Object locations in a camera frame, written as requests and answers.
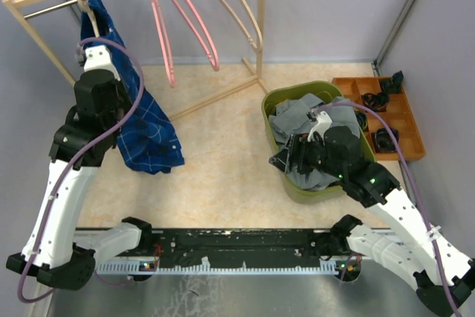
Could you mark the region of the grey shirt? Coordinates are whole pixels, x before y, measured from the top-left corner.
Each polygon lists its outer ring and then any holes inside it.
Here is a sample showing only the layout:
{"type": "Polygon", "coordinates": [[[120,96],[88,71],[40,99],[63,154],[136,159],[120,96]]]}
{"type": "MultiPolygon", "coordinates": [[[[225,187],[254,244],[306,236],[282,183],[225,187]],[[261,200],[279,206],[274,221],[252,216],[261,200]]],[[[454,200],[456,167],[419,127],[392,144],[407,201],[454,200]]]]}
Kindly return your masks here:
{"type": "MultiPolygon", "coordinates": [[[[315,114],[315,108],[323,104],[324,101],[314,94],[278,104],[275,113],[269,115],[269,125],[278,148],[282,149],[293,134],[308,134],[311,131],[323,134],[323,128],[347,127],[356,137],[361,136],[356,115],[350,106],[332,106],[324,110],[325,114],[315,114]]],[[[286,176],[292,184],[306,191],[321,191],[337,181],[335,177],[318,170],[300,174],[292,168],[286,176]]]]}

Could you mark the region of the blue plaid shirt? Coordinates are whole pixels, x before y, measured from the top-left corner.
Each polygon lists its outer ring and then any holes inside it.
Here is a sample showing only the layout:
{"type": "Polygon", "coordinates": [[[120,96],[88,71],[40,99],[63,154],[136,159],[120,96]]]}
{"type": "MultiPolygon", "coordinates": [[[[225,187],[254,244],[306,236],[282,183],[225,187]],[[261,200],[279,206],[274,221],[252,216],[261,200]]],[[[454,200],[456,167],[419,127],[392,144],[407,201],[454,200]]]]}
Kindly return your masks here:
{"type": "MultiPolygon", "coordinates": [[[[96,17],[100,36],[125,48],[125,43],[102,0],[88,0],[88,5],[96,17]]],[[[91,21],[85,13],[81,18],[80,36],[81,40],[94,37],[91,21]]],[[[110,45],[107,45],[107,48],[133,102],[138,94],[140,76],[122,51],[110,45]]],[[[168,174],[172,168],[185,164],[174,126],[146,89],[138,108],[122,127],[117,146],[126,166],[133,171],[168,174]]]]}

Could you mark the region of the pink hanger with grey shirt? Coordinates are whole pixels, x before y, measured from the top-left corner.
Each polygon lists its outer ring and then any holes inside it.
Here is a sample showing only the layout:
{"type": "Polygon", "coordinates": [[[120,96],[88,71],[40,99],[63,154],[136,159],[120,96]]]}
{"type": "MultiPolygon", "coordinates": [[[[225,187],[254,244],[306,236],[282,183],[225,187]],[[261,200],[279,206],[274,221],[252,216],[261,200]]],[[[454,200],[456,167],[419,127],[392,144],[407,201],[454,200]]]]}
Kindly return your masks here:
{"type": "Polygon", "coordinates": [[[166,30],[166,25],[163,18],[163,12],[159,0],[150,0],[150,2],[163,55],[166,76],[170,86],[174,88],[176,85],[174,63],[172,59],[171,44],[168,38],[168,32],[166,30]]]}

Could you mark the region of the beige hanger with blue shirt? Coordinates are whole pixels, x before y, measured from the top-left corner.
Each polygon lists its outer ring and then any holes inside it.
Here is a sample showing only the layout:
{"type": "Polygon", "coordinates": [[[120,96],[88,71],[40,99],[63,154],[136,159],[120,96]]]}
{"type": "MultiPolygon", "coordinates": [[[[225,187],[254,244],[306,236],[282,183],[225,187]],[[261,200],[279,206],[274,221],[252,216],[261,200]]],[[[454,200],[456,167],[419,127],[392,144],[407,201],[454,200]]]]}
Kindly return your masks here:
{"type": "Polygon", "coordinates": [[[79,8],[82,12],[86,13],[93,28],[94,36],[100,37],[99,28],[96,22],[96,17],[92,9],[89,7],[88,3],[85,0],[77,0],[79,8]]]}

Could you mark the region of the pink hanger with white shirt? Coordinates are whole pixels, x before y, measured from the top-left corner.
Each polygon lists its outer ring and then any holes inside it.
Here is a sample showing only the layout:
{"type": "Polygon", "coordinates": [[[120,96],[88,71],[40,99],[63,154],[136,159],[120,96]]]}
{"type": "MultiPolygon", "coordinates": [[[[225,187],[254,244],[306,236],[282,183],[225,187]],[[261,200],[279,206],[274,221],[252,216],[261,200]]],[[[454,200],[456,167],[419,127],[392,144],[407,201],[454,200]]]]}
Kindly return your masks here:
{"type": "Polygon", "coordinates": [[[193,15],[200,29],[197,29],[197,27],[195,26],[195,23],[191,20],[187,12],[183,9],[179,1],[171,0],[171,2],[177,8],[177,10],[179,11],[180,15],[185,20],[187,25],[190,27],[197,41],[200,43],[200,46],[203,49],[206,55],[206,58],[208,59],[209,64],[211,65],[212,69],[218,72],[220,70],[220,58],[217,52],[217,48],[215,47],[214,41],[212,39],[212,36],[205,22],[203,21],[202,17],[197,11],[196,7],[192,3],[192,1],[191,0],[183,0],[183,1],[187,5],[188,9],[191,11],[191,14],[193,15]]]}

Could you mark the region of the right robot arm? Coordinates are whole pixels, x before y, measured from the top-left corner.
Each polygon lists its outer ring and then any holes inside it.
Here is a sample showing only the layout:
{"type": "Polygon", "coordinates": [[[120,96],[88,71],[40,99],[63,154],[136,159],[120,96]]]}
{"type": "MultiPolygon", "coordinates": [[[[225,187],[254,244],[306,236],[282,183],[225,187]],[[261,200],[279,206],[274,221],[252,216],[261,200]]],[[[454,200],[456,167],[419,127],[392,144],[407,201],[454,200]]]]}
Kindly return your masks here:
{"type": "Polygon", "coordinates": [[[459,251],[425,222],[400,182],[382,165],[364,157],[360,139],[347,127],[293,134],[269,158],[287,173],[321,171],[338,179],[345,193],[373,215],[380,217],[400,243],[379,236],[351,215],[338,223],[333,249],[370,257],[404,280],[419,300],[437,316],[457,316],[474,291],[474,260],[459,251]]]}

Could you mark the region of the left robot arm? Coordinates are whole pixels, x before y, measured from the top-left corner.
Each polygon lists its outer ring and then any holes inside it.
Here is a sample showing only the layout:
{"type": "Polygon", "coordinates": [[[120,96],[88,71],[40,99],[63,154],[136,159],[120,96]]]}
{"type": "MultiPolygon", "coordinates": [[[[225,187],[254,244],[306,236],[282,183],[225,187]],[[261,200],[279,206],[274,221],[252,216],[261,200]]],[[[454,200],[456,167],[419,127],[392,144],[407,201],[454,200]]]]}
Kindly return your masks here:
{"type": "Polygon", "coordinates": [[[131,108],[110,70],[84,72],[73,89],[76,104],[53,136],[39,216],[22,251],[6,262],[8,270],[57,290],[79,290],[100,264],[127,251],[146,255],[154,246],[151,224],[138,218],[125,218],[93,238],[73,239],[89,186],[116,145],[119,119],[131,108]]]}

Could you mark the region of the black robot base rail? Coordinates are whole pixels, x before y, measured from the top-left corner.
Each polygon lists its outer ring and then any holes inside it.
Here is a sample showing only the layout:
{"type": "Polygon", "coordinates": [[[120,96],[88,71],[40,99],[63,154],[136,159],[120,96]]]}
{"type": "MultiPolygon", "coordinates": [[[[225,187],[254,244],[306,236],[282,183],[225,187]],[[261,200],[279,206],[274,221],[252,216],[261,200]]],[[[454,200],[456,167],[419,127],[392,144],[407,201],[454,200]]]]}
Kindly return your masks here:
{"type": "Polygon", "coordinates": [[[96,274],[133,281],[154,275],[332,275],[352,282],[361,262],[328,229],[155,229],[149,246],[121,253],[96,274]]]}

